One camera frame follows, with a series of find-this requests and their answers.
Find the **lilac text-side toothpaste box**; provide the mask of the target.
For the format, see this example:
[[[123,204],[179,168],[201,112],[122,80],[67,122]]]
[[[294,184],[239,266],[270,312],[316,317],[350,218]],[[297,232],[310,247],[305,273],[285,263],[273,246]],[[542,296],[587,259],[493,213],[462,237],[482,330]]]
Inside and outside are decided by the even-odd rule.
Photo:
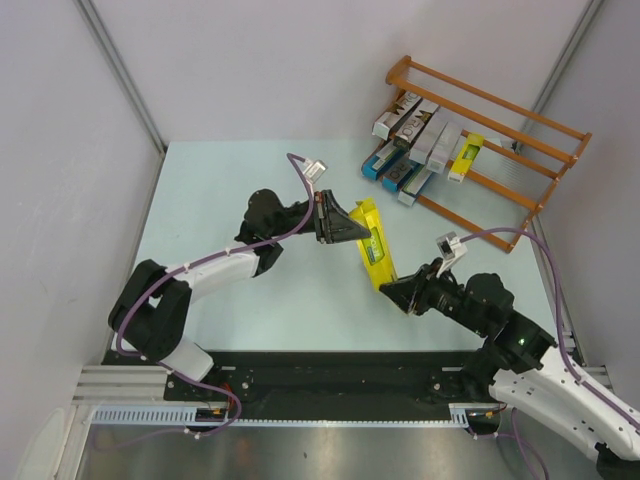
[[[446,116],[440,112],[435,113],[409,151],[409,159],[419,164],[425,164],[446,125]]]

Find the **silver black R&O charcoal box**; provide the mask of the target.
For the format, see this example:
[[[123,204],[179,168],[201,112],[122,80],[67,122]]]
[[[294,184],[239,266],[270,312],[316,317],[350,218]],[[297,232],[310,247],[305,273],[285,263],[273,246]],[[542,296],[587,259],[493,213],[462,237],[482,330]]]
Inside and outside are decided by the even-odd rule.
[[[422,98],[410,91],[405,91],[390,107],[388,107],[374,122],[372,134],[382,140],[387,140],[397,129],[401,120],[411,113]]]

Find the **lilac Protefix toothpaste box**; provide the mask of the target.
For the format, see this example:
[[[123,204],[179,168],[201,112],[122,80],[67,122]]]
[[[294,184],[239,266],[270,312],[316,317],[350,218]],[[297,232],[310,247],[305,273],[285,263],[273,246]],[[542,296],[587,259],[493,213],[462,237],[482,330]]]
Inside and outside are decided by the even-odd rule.
[[[448,122],[436,141],[426,163],[426,168],[436,174],[445,170],[452,152],[461,136],[462,127],[454,122]]]

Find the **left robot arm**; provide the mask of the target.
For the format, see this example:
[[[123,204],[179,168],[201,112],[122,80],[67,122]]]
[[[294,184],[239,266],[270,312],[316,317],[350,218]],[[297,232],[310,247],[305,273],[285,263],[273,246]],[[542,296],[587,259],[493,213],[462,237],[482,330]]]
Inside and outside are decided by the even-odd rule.
[[[197,398],[214,397],[221,387],[209,353],[184,334],[191,304],[216,290],[268,271],[288,234],[313,233],[324,244],[367,239],[370,230],[344,211],[330,190],[284,206],[275,192],[254,192],[235,237],[238,245],[206,262],[171,269],[145,260],[134,269],[109,317],[109,327],[147,360],[186,377]]]

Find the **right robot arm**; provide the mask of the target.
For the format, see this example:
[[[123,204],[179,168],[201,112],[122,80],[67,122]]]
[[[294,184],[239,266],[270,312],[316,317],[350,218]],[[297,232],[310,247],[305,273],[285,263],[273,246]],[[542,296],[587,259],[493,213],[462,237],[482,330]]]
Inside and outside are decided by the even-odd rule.
[[[407,314],[436,310],[483,340],[463,367],[461,388],[473,401],[489,396],[534,418],[594,461],[604,479],[639,476],[639,411],[572,359],[555,338],[514,307],[495,273],[465,284],[440,263],[380,286]]]

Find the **blue toothpaste box with barcode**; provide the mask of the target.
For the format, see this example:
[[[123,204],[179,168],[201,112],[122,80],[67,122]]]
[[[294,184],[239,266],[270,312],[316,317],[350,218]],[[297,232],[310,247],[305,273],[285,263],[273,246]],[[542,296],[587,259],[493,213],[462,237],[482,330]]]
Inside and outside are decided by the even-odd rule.
[[[392,141],[389,141],[363,163],[361,172],[365,178],[378,180],[403,154],[403,149],[396,147]]]

